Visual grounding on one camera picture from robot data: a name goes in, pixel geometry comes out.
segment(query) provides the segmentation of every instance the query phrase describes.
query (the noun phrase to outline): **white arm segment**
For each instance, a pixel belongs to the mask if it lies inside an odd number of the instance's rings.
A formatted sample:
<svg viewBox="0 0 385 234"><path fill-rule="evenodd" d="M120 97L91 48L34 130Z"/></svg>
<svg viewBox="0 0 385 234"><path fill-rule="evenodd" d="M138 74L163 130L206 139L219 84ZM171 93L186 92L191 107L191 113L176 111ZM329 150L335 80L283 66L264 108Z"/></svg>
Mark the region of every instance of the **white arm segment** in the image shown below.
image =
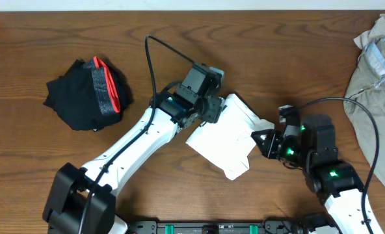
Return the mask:
<svg viewBox="0 0 385 234"><path fill-rule="evenodd" d="M152 108L147 108L139 122L118 142L99 157L85 163L83 168L87 169L86 176L95 180L101 171L101 167L108 162L118 150L122 149L133 137L142 131L150 119L151 112ZM171 116L161 109L156 109L153 122L151 126L149 126L148 132L144 133L110 165L109 172L103 174L99 185L104 186L105 184L109 184L113 189L111 193L117 197L127 180L138 170L146 159L175 136L177 127L178 124L171 121Z"/></svg>
<svg viewBox="0 0 385 234"><path fill-rule="evenodd" d="M362 224L363 215L361 200L362 193L357 189L340 192L340 197L335 198L331 195L327 199L325 207L343 234L369 233L366 225ZM366 196L365 208L367 217L371 220L370 226L372 227L373 233L383 234L382 228L380 228L379 223L373 214L368 196Z"/></svg>

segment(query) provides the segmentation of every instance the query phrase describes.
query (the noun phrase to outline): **black fabric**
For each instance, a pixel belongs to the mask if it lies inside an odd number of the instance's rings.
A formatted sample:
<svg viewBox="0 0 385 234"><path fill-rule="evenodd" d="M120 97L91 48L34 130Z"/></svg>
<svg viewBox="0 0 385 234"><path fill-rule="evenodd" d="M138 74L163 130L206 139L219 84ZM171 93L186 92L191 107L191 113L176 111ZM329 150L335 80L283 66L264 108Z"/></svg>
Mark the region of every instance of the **black fabric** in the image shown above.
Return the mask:
<svg viewBox="0 0 385 234"><path fill-rule="evenodd" d="M83 65L83 61L76 60L64 76L47 83L49 94L44 105L56 111L73 130L99 131L122 119L129 98L118 77L119 71L108 66L120 100L120 112L103 115L94 91L92 70Z"/></svg>

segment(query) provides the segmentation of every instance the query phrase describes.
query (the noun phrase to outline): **beige fabric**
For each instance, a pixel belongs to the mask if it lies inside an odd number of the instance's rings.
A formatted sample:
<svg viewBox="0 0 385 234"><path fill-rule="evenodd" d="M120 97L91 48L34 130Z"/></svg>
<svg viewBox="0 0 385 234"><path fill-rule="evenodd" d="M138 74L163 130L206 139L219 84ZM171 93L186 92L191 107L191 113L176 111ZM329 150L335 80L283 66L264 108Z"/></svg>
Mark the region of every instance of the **beige fabric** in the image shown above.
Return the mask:
<svg viewBox="0 0 385 234"><path fill-rule="evenodd" d="M375 25L372 31L375 30L385 32L385 25L383 26L384 29L379 29ZM374 39L369 37L368 40L375 42L376 38L384 37L385 36L383 35L374 34ZM377 42L376 45L382 56L385 58L385 41L381 40ZM385 186L385 74L384 82L376 88L375 84L379 83L380 79L381 77L377 75L369 63L367 63L365 53L363 52L359 57L358 67L353 73L345 97L350 97L351 99L355 99L365 105L376 120L379 130L380 152L377 166L375 168L375 175ZM371 164L375 153L376 141L373 133L373 126L371 125L366 113L359 107L346 102L344 103L344 109L353 124L354 130L356 131L356 136L363 154Z"/></svg>
<svg viewBox="0 0 385 234"><path fill-rule="evenodd" d="M360 49L364 49L369 43L377 42L381 38L385 38L385 14L380 15L380 18L371 30L363 32L360 36L356 37L354 43Z"/></svg>

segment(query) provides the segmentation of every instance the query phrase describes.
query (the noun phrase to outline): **gray cloth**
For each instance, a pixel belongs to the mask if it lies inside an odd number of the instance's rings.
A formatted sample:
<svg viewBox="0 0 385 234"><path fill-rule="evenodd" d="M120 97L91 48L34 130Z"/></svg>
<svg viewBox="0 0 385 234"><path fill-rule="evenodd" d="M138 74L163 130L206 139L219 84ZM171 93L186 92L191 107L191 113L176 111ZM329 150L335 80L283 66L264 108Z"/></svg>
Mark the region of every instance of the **gray cloth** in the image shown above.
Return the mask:
<svg viewBox="0 0 385 234"><path fill-rule="evenodd" d="M373 54L368 49L378 49L385 60L385 39L372 40L369 46L365 47L358 59L357 69L351 78L346 98L355 99L365 105L376 120L380 138L380 152L375 175L385 186L385 65L376 57L370 58ZM352 103L344 102L344 109L356 131L357 140L371 164L375 154L375 135L373 126L366 113Z"/></svg>

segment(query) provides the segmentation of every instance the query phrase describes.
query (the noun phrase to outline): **wooden tabletop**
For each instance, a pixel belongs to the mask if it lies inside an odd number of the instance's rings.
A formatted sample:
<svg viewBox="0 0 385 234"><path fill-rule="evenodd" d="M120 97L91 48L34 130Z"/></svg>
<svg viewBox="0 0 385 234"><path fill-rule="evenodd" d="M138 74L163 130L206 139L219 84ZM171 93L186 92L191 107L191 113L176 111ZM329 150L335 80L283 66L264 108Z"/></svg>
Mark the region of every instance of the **wooden tabletop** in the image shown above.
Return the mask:
<svg viewBox="0 0 385 234"><path fill-rule="evenodd" d="M225 71L220 95L237 93L260 118L278 123L279 106L343 96L360 50L353 38L378 11L11 12L0 13L0 233L44 233L55 172L103 153L142 116L152 96L144 37L153 34L196 61ZM190 64L151 42L158 90L183 80ZM94 133L71 130L42 105L46 82L75 59L109 58L127 77L134 102L123 120ZM341 103L329 114L341 158L365 181L369 165ZM262 220L323 211L300 171L248 156L234 181L185 144L195 126L155 152L118 198L128 220ZM385 188L373 178L370 202L385 232Z"/></svg>

